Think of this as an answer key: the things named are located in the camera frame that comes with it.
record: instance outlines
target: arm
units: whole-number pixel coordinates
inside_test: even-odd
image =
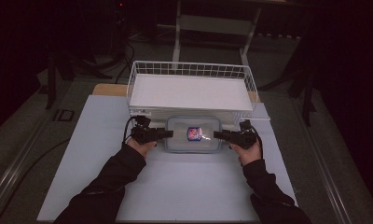
[[[125,186],[136,180],[145,167],[146,152],[156,143],[123,144],[99,175],[56,218],[54,223],[114,223],[125,195]]]
[[[248,149],[230,146],[240,156],[244,176],[254,190],[250,200],[262,223],[311,223],[294,200],[279,189],[276,176],[266,171],[258,141]]]

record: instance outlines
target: white wire basket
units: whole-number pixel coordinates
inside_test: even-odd
[[[259,103],[250,67],[218,63],[136,61],[127,98],[132,116],[148,116],[157,126],[174,115],[215,116],[234,130]]]

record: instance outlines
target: metal stand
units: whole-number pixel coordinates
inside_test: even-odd
[[[180,60],[181,30],[202,31],[229,35],[246,35],[247,40],[244,47],[240,49],[242,65],[249,66],[247,52],[254,37],[256,24],[259,19],[261,8],[256,10],[253,21],[240,21],[231,19],[211,18],[202,16],[184,15],[181,13],[181,0],[177,1],[177,18],[175,24],[175,44],[173,51],[173,62]]]

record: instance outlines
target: wooden edge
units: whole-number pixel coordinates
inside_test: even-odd
[[[92,95],[126,96],[127,85],[121,84],[97,84]]]
[[[259,96],[256,95],[256,91],[248,91],[251,103],[261,103]]]

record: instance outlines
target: white table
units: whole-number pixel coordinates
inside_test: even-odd
[[[267,117],[263,104],[256,116]],[[91,95],[37,220],[53,221],[73,196],[101,171],[121,147],[129,111],[126,98]],[[264,143],[270,173],[282,191],[295,199],[281,152],[268,120],[253,120]],[[172,154],[161,142],[146,159],[147,166],[130,183],[117,221],[248,222],[258,220],[250,203],[242,168],[233,150],[223,144],[217,154]]]

